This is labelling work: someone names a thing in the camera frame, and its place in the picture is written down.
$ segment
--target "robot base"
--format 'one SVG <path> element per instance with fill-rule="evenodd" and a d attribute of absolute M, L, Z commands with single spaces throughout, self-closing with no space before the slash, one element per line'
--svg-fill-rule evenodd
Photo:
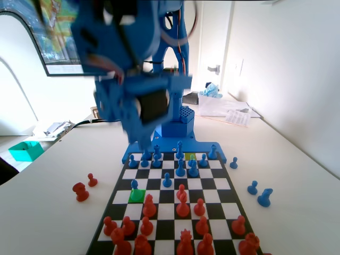
<path fill-rule="evenodd" d="M 218 142 L 198 142 L 195 139 L 193 131 L 187 137 L 161 137 L 157 131 L 154 133 L 154 138 L 151 142 L 151 147 L 148 148 L 149 152 L 154 151 L 154 146 L 159 145 L 159 152 L 176 152 L 177 142 L 182 141 L 182 151 L 183 152 L 206 152 L 211 150 L 211 145 L 216 146 L 216 151 L 219 152 L 223 163 L 227 163 L 227 158 L 225 157 L 221 146 Z M 125 164 L 126 160 L 129 158 L 130 153 L 142 153 L 139 149 L 138 143 L 135 142 L 130 144 L 122 158 L 122 163 Z"/>

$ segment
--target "chessboard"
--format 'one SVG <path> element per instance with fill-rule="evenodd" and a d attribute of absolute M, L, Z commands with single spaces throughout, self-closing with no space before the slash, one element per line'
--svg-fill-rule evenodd
<path fill-rule="evenodd" d="M 220 155 L 217 153 L 217 160 L 208 159 L 208 152 L 191 153 L 184 152 L 185 158 L 183 167 L 186 174 L 178 177 L 175 170 L 179 167 L 176 152 L 166 152 L 161 154 L 161 165 L 154 168 L 151 160 L 147 167 L 141 166 L 142 153 L 132 153 L 134 160 L 138 162 L 135 168 L 129 167 L 127 160 L 118 178 L 113 193 L 108 201 L 99 226 L 94 234 L 93 240 L 88 249 L 87 255 L 113 255 L 115 245 L 111 237 L 103 233 L 103 220 L 110 216 L 118 227 L 122 226 L 125 216 L 135 223 L 135 231 L 125 240 L 132 246 L 131 254 L 134 253 L 134 239 L 141 234 L 140 227 L 143 218 L 143 202 L 130 202 L 131 182 L 133 179 L 138 181 L 138 189 L 145 190 L 145 196 L 151 194 L 156 205 L 156 214 L 150 218 L 154 229 L 147 236 L 152 248 L 152 254 L 172 255 L 176 254 L 176 247 L 180 242 L 181 231 L 189 230 L 192 235 L 192 246 L 194 254 L 197 254 L 197 245 L 202 241 L 203 236 L 196 232 L 195 225 L 200 217 L 194 213 L 194 206 L 199 198 L 204 200 L 206 212 L 204 216 L 208 219 L 209 233 L 212 235 L 214 254 L 216 255 L 236 255 L 239 254 L 238 245 L 244 240 L 247 233 L 253 233 L 248 218 L 244 212 L 242 204 L 236 194 L 234 186 L 228 175 L 228 171 L 223 164 Z M 188 175 L 190 155 L 194 154 L 197 162 L 202 159 L 202 154 L 206 154 L 208 165 L 201 167 L 197 164 L 199 176 L 192 178 Z M 165 173 L 170 174 L 172 185 L 168 188 L 163 186 Z M 176 196 L 179 186 L 183 184 L 188 195 L 186 203 L 190 206 L 190 213 L 185 218 L 181 218 L 176 213 L 176 206 L 180 203 Z M 245 218 L 244 235 L 239 236 L 233 233 L 231 228 L 232 221 L 239 215 Z M 258 255 L 262 255 L 261 248 L 257 250 Z"/>

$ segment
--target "red chess piece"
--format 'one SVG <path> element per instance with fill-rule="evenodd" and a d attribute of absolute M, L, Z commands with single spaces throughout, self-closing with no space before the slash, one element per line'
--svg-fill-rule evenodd
<path fill-rule="evenodd" d="M 76 193 L 76 199 L 79 202 L 85 201 L 89 197 L 89 192 L 86 191 L 85 185 L 81 182 L 73 186 L 72 190 Z"/>
<path fill-rule="evenodd" d="M 234 231 L 235 234 L 237 235 L 244 235 L 245 233 L 245 218 L 242 215 L 239 215 L 237 220 L 234 220 L 232 222 L 232 230 Z"/>
<path fill-rule="evenodd" d="M 184 229 L 181 231 L 181 241 L 177 246 L 177 255 L 193 255 L 193 247 L 191 245 L 190 231 Z"/>
<path fill-rule="evenodd" d="M 131 254 L 131 244 L 128 241 L 124 241 L 124 231 L 120 227 L 112 231 L 111 239 L 117 246 L 114 255 Z"/>
<path fill-rule="evenodd" d="M 176 212 L 177 214 L 184 218 L 186 217 L 189 212 L 190 212 L 190 208 L 189 206 L 186 204 L 186 193 L 183 193 L 181 196 L 180 196 L 180 201 L 181 203 L 179 205 L 177 205 L 176 207 Z"/>
<path fill-rule="evenodd" d="M 134 255 L 151 255 L 152 249 L 145 235 L 138 235 L 134 240 Z"/>
<path fill-rule="evenodd" d="M 135 223 L 130 220 L 129 216 L 125 216 L 123 218 L 123 232 L 124 235 L 132 235 L 132 233 L 134 232 L 134 229 L 136 228 Z"/>
<path fill-rule="evenodd" d="M 195 212 L 197 216 L 202 216 L 206 212 L 206 209 L 204 208 L 203 203 L 204 203 L 203 199 L 199 198 L 197 200 L 197 205 L 193 207 L 193 211 Z"/>
<path fill-rule="evenodd" d="M 203 240 L 198 243 L 197 253 L 198 255 L 214 255 L 214 248 L 212 246 L 213 237 L 206 233 Z"/>
<path fill-rule="evenodd" d="M 143 225 L 140 227 L 140 232 L 143 235 L 150 235 L 152 233 L 152 230 L 154 229 L 153 224 L 149 221 L 149 218 L 144 216 L 142 219 Z"/>
<path fill-rule="evenodd" d="M 207 218 L 205 216 L 202 216 L 199 222 L 196 223 L 195 229 L 199 235 L 204 235 L 209 232 L 209 226 L 207 224 Z"/>
<path fill-rule="evenodd" d="M 254 233 L 248 233 L 245 240 L 239 244 L 240 255 L 256 255 L 256 250 L 260 247 L 260 240 Z"/>
<path fill-rule="evenodd" d="M 93 187 L 93 186 L 97 185 L 98 180 L 94 178 L 93 174 L 88 174 L 87 177 L 90 179 L 90 181 L 88 183 L 90 187 Z"/>
<path fill-rule="evenodd" d="M 111 220 L 110 216 L 104 218 L 104 234 L 110 236 L 112 231 L 117 228 L 117 223 Z"/>
<path fill-rule="evenodd" d="M 143 208 L 143 214 L 144 216 L 147 216 L 151 218 L 156 213 L 156 206 L 154 205 L 154 202 L 152 201 L 152 195 L 148 194 L 145 197 L 145 204 Z"/>
<path fill-rule="evenodd" d="M 178 191 L 177 191 L 177 194 L 176 194 L 176 196 L 177 196 L 178 199 L 180 199 L 181 194 L 186 193 L 186 192 L 184 191 L 184 188 L 185 188 L 184 185 L 181 184 L 180 187 L 179 187 L 180 190 L 178 190 Z"/>

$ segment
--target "teal box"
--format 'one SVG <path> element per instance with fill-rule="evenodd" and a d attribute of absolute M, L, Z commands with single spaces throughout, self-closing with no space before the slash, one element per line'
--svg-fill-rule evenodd
<path fill-rule="evenodd" d="M 21 142 L 8 149 L 16 161 L 34 161 L 44 149 L 39 142 Z"/>

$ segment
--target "green square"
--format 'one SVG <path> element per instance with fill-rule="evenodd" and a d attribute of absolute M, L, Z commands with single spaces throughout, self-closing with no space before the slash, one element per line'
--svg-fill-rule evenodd
<path fill-rule="evenodd" d="M 191 154 L 193 154 L 195 156 L 195 160 L 197 160 L 196 159 L 196 154 L 195 153 L 190 153 L 190 152 L 184 153 L 185 160 L 190 160 L 190 155 Z"/>
<path fill-rule="evenodd" d="M 129 203 L 144 203 L 144 197 L 145 197 L 145 190 L 141 190 L 143 195 L 142 195 L 142 198 L 139 200 L 139 201 L 133 201 L 131 199 L 131 193 L 132 193 L 132 190 L 130 192 L 130 197 L 129 197 Z"/>

